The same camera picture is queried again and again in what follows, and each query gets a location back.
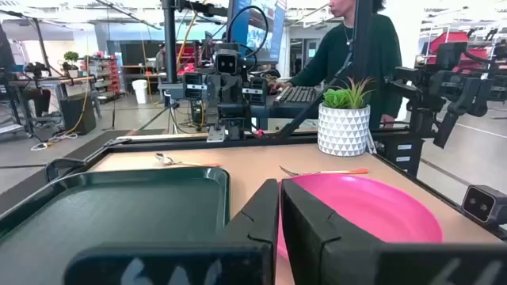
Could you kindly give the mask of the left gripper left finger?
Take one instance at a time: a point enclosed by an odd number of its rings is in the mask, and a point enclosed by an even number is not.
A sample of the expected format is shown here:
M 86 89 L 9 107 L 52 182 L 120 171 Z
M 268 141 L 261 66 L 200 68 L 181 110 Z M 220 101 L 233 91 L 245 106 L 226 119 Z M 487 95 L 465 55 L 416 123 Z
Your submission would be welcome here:
M 64 285 L 273 285 L 278 227 L 279 184 L 268 179 L 216 236 L 85 249 Z

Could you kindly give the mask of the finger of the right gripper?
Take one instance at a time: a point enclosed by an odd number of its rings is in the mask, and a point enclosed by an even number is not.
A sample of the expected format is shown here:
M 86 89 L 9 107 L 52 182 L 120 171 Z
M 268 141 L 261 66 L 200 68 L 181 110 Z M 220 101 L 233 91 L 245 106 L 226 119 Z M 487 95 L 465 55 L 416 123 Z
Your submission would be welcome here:
M 243 96 L 242 77 L 229 75 L 226 77 L 226 105 L 227 106 L 245 106 L 246 99 Z
M 226 79 L 220 74 L 210 74 L 206 78 L 207 97 L 210 107 L 218 107 L 223 102 L 223 87 Z

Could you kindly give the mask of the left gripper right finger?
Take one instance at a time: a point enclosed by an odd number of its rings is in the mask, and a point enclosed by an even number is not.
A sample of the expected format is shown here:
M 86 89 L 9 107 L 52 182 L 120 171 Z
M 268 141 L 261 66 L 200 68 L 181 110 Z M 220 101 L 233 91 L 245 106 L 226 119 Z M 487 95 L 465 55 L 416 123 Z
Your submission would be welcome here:
M 296 285 L 507 285 L 507 245 L 387 243 L 292 180 L 280 194 Z

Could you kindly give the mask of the pink plastic plate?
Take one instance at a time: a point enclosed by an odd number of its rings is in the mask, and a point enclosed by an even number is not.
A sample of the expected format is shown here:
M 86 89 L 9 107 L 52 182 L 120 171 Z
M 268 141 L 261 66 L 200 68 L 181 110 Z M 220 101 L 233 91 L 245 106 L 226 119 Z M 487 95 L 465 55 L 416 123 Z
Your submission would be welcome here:
M 405 192 L 376 180 L 313 174 L 280 182 L 278 253 L 319 262 L 339 241 L 365 245 L 440 243 L 433 214 Z

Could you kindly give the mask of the orange-handled metal fork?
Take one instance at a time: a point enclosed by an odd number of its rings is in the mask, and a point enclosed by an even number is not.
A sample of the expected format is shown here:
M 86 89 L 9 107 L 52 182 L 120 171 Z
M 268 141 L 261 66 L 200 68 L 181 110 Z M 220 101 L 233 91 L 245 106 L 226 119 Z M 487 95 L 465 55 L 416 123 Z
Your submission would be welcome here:
M 283 166 L 279 165 L 280 169 L 285 172 L 290 177 L 298 177 L 298 176 L 307 176 L 307 175 L 313 175 L 313 174 L 348 174 L 348 175 L 361 175 L 361 174 L 367 174 L 369 172 L 368 169 L 350 169 L 350 170 L 334 170 L 334 171 L 315 171 L 315 172 L 309 172 L 309 173 L 296 173 L 292 172 Z

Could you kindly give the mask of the orange-handled metal spoon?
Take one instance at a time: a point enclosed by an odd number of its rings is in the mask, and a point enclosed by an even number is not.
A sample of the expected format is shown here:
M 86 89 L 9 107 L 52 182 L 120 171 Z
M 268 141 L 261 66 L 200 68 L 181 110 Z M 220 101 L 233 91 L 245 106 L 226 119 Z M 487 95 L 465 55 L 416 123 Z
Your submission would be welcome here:
M 171 157 L 163 154 L 163 153 L 155 153 L 154 156 L 163 164 L 163 165 L 187 165 L 187 166 L 203 166 L 203 167 L 220 167 L 220 164 L 202 164 L 195 162 L 186 162 L 186 161 L 175 161 Z

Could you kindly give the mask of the dark green serving tray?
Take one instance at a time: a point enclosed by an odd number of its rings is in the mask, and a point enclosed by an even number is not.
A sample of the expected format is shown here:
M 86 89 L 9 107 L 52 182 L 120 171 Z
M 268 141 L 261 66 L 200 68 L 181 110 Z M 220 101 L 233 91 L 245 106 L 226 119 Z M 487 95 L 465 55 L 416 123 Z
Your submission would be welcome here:
M 76 173 L 0 215 L 0 285 L 61 285 L 102 244 L 201 241 L 230 218 L 230 175 L 194 167 Z

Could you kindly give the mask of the white waste bin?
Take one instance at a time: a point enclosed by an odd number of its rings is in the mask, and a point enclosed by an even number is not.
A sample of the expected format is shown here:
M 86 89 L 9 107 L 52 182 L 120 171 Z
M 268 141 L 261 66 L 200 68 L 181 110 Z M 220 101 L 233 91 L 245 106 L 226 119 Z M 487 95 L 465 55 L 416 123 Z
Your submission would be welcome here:
M 132 88 L 134 89 L 136 101 L 139 105 L 147 103 L 147 87 L 148 83 L 145 79 L 137 79 L 132 82 Z

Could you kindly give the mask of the black computer keyboard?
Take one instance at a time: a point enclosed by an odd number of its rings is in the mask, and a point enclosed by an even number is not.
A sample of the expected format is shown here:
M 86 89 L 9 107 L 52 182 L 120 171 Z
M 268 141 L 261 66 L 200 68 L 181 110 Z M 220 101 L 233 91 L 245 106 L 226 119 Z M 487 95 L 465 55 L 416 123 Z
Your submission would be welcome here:
M 276 107 L 299 108 L 310 104 L 317 96 L 317 90 L 309 86 L 284 87 L 276 96 Z

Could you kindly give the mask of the blue-screen monitor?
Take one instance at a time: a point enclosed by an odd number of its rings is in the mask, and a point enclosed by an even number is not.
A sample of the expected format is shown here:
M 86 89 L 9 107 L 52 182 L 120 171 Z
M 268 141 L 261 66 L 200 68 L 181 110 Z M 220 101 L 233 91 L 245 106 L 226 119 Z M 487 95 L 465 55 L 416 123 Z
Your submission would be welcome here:
M 280 47 L 284 29 L 287 0 L 228 0 L 228 20 L 233 18 L 241 9 L 256 6 L 266 16 L 268 24 L 258 9 L 247 9 L 234 21 L 231 29 L 231 39 L 245 44 L 249 48 L 259 50 L 256 54 L 261 63 L 278 63 Z

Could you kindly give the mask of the shelf with red bins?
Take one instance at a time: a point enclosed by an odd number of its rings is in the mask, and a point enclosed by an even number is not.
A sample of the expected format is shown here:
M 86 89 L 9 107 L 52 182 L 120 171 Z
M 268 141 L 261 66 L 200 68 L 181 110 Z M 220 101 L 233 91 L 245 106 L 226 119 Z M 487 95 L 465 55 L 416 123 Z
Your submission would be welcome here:
M 102 100 L 115 97 L 120 92 L 120 73 L 115 55 L 94 55 L 90 57 L 88 66 Z

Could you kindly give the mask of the person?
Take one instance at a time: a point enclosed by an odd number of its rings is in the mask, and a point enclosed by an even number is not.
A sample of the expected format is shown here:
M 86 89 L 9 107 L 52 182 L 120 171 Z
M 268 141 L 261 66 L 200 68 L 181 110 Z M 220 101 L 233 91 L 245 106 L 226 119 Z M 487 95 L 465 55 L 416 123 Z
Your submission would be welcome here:
M 353 45 L 356 3 L 360 0 L 330 0 L 330 12 L 343 23 L 332 28 L 322 38 L 314 57 L 287 82 L 276 82 L 278 90 L 293 86 L 317 86 L 330 82 L 343 66 Z M 395 69 L 402 65 L 398 33 L 392 20 L 380 12 L 385 0 L 372 0 L 372 22 L 368 41 L 368 77 L 372 79 L 368 104 L 371 106 L 370 128 L 392 128 L 402 104 L 402 96 L 390 91 L 389 81 Z

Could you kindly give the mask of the succulent in white patterned pot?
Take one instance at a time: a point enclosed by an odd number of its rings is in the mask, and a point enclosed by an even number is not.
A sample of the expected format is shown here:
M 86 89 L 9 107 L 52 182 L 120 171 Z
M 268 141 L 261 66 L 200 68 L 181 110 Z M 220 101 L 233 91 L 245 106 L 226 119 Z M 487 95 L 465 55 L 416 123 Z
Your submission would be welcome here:
M 376 152 L 369 129 L 371 106 L 366 97 L 372 89 L 371 78 L 354 81 L 344 88 L 327 89 L 318 106 L 318 148 L 337 157 L 356 157 Z

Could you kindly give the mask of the black floor bin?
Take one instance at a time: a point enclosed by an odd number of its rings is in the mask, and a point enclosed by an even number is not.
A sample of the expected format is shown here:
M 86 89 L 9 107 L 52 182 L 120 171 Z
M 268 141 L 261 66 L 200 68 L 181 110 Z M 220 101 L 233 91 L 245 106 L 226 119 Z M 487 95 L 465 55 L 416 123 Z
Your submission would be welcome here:
M 93 102 L 84 93 L 64 97 L 59 101 L 63 114 L 64 126 L 67 131 L 73 129 L 78 135 L 86 135 L 96 127 Z

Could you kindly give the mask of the black box with white labels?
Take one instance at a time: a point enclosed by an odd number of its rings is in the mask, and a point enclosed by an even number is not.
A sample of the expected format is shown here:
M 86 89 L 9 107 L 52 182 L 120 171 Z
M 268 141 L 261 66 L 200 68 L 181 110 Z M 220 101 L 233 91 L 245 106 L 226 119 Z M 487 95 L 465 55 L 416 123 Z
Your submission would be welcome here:
M 377 154 L 409 175 L 417 176 L 424 141 L 407 135 L 376 136 Z

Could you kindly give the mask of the small background potted plant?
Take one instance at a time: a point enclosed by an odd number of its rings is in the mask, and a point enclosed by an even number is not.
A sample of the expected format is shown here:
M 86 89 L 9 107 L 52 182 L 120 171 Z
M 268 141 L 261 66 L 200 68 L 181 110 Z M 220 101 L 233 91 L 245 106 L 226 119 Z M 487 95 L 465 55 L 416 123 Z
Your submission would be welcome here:
M 63 55 L 62 68 L 64 74 L 70 78 L 78 77 L 79 67 L 77 65 L 78 53 L 75 51 L 67 51 Z

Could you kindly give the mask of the grey background workbench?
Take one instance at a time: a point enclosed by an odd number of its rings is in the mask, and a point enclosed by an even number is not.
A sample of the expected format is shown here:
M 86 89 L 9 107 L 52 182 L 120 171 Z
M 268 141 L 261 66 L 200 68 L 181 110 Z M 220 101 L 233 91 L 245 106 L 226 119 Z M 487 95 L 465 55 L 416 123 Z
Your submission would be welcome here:
M 59 78 L 26 78 L 19 80 L 9 80 L 5 73 L 0 73 L 0 100 L 8 100 L 10 107 L 13 109 L 15 121 L 21 126 L 28 138 L 35 135 L 34 124 L 43 123 L 62 123 L 64 121 L 61 112 L 54 116 L 44 116 L 37 118 L 32 116 L 29 108 L 29 103 L 23 98 L 20 88 L 26 89 L 44 89 L 54 87 L 57 93 L 58 101 L 68 97 L 67 86 L 75 84 L 87 84 L 89 87 L 85 91 L 87 98 L 90 101 L 98 103 L 98 91 L 95 88 L 96 78 L 94 75 L 87 77 L 59 77 Z

